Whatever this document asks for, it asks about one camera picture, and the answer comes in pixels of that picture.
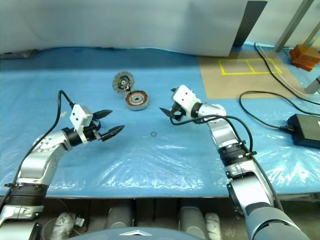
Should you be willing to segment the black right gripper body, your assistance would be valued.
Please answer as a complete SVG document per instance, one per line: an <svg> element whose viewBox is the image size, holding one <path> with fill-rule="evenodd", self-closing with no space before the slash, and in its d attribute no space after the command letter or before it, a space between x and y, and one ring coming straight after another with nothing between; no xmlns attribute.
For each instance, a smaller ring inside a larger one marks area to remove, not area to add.
<svg viewBox="0 0 320 240"><path fill-rule="evenodd" d="M186 111L182 108L182 106L179 103L174 102L170 109L170 116L172 119L177 120L179 122L183 116L186 116Z"/></svg>

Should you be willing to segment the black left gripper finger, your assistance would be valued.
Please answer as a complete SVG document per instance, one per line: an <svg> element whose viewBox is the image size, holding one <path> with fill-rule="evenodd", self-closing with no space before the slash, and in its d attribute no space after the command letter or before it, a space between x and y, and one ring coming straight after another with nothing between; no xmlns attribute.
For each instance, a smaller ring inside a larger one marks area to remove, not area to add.
<svg viewBox="0 0 320 240"><path fill-rule="evenodd" d="M103 109L100 111L97 111L93 114L93 119L94 120L100 120L111 114L113 111L110 109Z"/></svg>
<svg viewBox="0 0 320 240"><path fill-rule="evenodd" d="M108 140L108 139L110 139L110 138L113 138L113 137L115 137L119 132L121 132L124 127L125 127L124 125L115 126L115 127L111 128L111 129L109 129L108 132L102 134L102 135L100 136L100 139L101 139L102 141L106 141L106 140Z"/></svg>

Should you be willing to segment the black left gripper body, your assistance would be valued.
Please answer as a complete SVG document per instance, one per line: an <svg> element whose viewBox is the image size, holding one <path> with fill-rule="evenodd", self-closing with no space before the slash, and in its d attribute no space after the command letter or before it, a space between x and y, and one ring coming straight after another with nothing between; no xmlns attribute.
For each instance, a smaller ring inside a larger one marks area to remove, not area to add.
<svg viewBox="0 0 320 240"><path fill-rule="evenodd" d="M100 119L98 118L98 115L94 113L89 125L83 128L83 133L88 142L91 142L97 139L95 134L100 130L100 128L101 128Z"/></svg>

